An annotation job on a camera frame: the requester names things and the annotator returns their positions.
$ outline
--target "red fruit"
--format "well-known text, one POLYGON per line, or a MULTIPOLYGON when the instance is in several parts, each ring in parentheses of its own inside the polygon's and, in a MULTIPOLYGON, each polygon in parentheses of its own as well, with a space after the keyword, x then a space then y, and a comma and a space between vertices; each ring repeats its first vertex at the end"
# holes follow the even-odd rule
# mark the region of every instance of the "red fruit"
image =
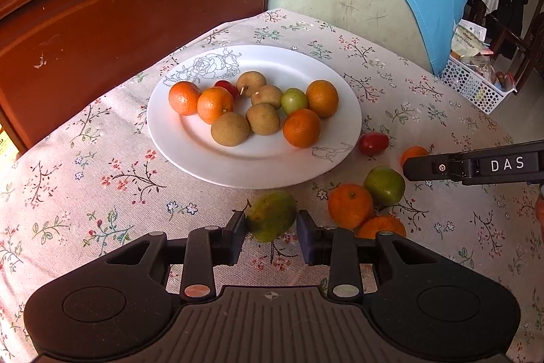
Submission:
POLYGON ((219 86, 221 88, 226 89, 232 96, 234 100, 238 99, 240 97, 240 93, 238 92, 238 88, 236 88, 234 85, 232 85, 227 80, 218 80, 214 86, 219 86))
POLYGON ((384 133, 366 133, 359 139, 359 151, 365 155, 382 154, 389 147, 389 137, 384 133))

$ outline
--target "white basket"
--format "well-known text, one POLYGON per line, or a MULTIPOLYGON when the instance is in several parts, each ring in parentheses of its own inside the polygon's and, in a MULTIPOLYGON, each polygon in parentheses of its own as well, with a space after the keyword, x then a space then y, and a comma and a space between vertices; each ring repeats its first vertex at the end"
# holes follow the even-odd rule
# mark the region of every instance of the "white basket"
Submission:
POLYGON ((506 77, 507 91, 499 91, 478 73, 452 57, 440 73, 440 80, 470 100, 485 114, 491 113, 509 93, 516 91, 509 77, 506 77))

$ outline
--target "tangerine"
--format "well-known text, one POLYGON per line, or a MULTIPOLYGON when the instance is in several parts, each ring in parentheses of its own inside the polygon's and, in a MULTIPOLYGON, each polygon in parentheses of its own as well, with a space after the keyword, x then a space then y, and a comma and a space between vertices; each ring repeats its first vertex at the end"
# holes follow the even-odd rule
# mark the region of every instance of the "tangerine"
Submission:
POLYGON ((408 148, 405 152, 403 152, 399 163, 401 164, 401 167, 403 167, 406 159, 409 159, 410 157, 423 157, 425 155, 429 155, 429 152, 425 148, 417 145, 412 146, 408 148))
POLYGON ((319 117, 331 117, 338 109, 338 91, 327 80, 315 80, 306 90, 308 108, 319 117))
POLYGON ((235 101, 226 89, 211 87, 200 95, 197 112, 200 119, 211 125, 223 114, 232 111, 234 107, 235 101))
POLYGON ((168 92, 168 102, 172 110, 182 116, 190 116, 197 112, 199 97, 199 88, 192 82, 187 81, 172 85, 168 92))
POLYGON ((336 224, 352 230, 366 222, 374 212, 371 193, 360 185, 340 185, 328 196, 328 213, 336 224))
POLYGON ((321 134, 321 121, 317 114, 300 108, 293 111, 284 122, 284 137, 297 148, 309 148, 317 142, 321 134))
POLYGON ((380 231, 395 232, 406 237, 406 228, 403 223, 391 215, 379 215, 366 221, 357 231, 357 236, 363 239, 375 239, 380 231))

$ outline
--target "white plate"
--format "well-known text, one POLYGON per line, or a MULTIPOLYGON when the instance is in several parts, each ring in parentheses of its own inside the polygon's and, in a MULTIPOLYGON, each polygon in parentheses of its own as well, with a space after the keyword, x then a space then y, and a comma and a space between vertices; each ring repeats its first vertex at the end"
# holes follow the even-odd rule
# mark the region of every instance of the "white plate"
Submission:
MULTIPOLYGON (((248 98, 236 101, 235 112, 245 115, 248 98)), ((284 113, 280 110, 283 124, 284 113)), ((338 165, 353 149, 361 132, 361 108, 350 86, 327 65, 295 51, 261 45, 221 47, 181 62, 155 87, 148 104, 148 127, 157 149, 174 165, 194 177, 218 185, 269 189, 308 181, 338 165), (322 119, 315 147, 291 146, 281 132, 272 136, 252 134, 233 148, 217 144, 210 126, 198 115, 179 116, 168 103, 176 82, 195 82, 200 90, 219 79, 236 83, 245 71, 265 75, 269 85, 285 91, 306 91, 311 82, 325 79, 338 90, 338 111, 322 119)))

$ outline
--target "floral tablecloth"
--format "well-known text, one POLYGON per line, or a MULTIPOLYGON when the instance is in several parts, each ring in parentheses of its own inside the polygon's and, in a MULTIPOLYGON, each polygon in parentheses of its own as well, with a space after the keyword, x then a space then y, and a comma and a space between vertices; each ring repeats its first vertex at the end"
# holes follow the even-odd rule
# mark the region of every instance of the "floral tablecloth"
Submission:
MULTIPOLYGON (((97 98, 21 157, 0 184, 0 355, 5 361, 35 356, 22 313, 41 285, 150 231, 177 238, 197 227, 224 226, 232 210, 259 195, 178 170, 157 152, 146 126, 149 96, 170 69, 200 52, 239 44, 284 47, 324 62, 357 94, 363 131, 391 138, 391 148, 377 158, 354 150, 329 173, 288 188, 319 225, 331 224, 326 204, 332 189, 362 183, 375 166, 400 171, 398 159, 409 146, 446 153, 512 143, 493 120, 426 71, 332 25, 285 10, 221 25, 97 98)), ((215 68, 194 69, 205 77, 215 68)), ((325 149, 323 161, 334 154, 333 148, 325 149)), ((523 184, 407 183, 405 197, 391 208, 410 239, 516 295, 522 319, 509 356, 519 362, 544 357, 544 248, 533 210, 537 192, 523 184)), ((368 267, 362 272, 371 291, 368 267)), ((238 265, 216 269, 219 288, 324 287, 327 275, 327 267, 304 265, 294 227, 270 244, 248 237, 238 265)), ((174 266, 171 291, 178 291, 180 278, 181 266, 174 266)))

